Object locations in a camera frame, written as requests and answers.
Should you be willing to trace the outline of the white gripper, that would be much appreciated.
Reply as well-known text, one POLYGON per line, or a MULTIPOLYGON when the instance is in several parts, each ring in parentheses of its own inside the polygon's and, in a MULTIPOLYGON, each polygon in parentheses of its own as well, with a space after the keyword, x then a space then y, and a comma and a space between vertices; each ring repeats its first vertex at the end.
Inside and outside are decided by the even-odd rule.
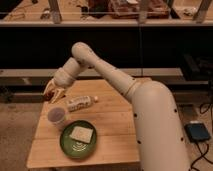
POLYGON ((45 93, 52 91, 52 98, 50 102, 57 102, 64 97, 66 93, 64 88, 71 86, 76 80, 77 75, 78 69, 76 67, 60 67, 54 74, 53 79, 51 79, 46 85, 43 96, 45 93), (55 84, 63 88, 55 89, 55 84))

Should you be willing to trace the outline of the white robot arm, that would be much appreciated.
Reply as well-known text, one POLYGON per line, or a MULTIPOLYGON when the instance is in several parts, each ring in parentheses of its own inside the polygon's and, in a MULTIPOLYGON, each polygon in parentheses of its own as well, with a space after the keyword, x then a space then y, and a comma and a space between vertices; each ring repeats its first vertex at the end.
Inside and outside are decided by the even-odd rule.
POLYGON ((191 171, 177 105, 167 86, 136 80, 83 42, 75 43, 71 53, 46 85, 44 95, 49 102, 61 99, 81 72, 93 68, 132 105, 140 170, 191 171))

